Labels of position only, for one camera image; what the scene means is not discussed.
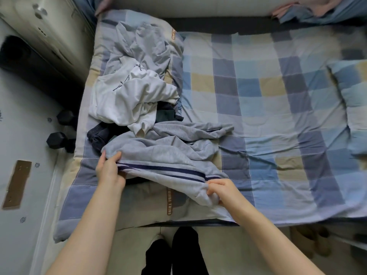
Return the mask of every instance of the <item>tile floor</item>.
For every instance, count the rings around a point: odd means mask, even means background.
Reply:
[[[240,227],[195,227],[210,275],[265,275],[272,274],[253,241]],[[145,251],[158,233],[172,244],[177,228],[130,228],[114,236],[108,275],[140,275],[145,266]],[[289,236],[289,229],[282,228]],[[42,275],[63,247],[63,243],[50,242],[43,264]],[[329,275],[364,275],[366,270],[349,253],[349,245],[331,241],[332,255],[328,258],[315,255],[314,263]]]

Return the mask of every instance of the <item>leg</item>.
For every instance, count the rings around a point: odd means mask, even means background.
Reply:
[[[199,246],[197,232],[188,226],[180,227],[172,242],[173,275],[209,275]]]
[[[170,275],[172,267],[172,252],[162,236],[155,240],[145,253],[146,265],[141,275]]]

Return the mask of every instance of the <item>hand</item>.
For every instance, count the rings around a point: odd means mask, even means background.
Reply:
[[[212,179],[206,182],[209,184],[208,195],[216,193],[220,205],[223,205],[231,214],[232,218],[240,224],[241,216],[248,208],[254,208],[253,205],[241,194],[230,179]]]
[[[118,173],[116,161],[121,158],[122,153],[119,151],[113,157],[106,160],[106,151],[102,152],[95,171],[97,173],[98,184],[117,184],[124,189],[126,184],[126,174]]]

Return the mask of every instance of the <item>plaid bedding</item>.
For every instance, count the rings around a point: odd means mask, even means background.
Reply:
[[[63,206],[56,242],[69,237],[97,186],[99,155],[86,138],[99,123],[88,115],[90,93],[113,51],[113,23],[128,20],[160,25],[172,46],[183,37],[182,115],[190,121],[234,124],[213,162],[272,222],[291,225],[366,215],[367,159],[351,156],[346,148],[345,105],[326,69],[332,60],[365,57],[362,29],[330,26],[252,36],[180,36],[162,20],[110,11],[97,26],[75,156],[59,194]],[[179,60],[173,63],[176,67],[170,64],[166,77],[170,82],[182,73]],[[213,218],[232,221],[220,206],[199,206],[182,193],[143,183],[126,186],[117,229]]]

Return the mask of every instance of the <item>black dumbbell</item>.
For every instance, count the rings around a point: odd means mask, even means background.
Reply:
[[[57,116],[57,121],[61,125],[70,125],[75,130],[78,126],[78,118],[70,110],[62,110]]]
[[[46,142],[54,150],[65,148],[68,153],[75,151],[75,139],[68,139],[62,132],[51,133]]]

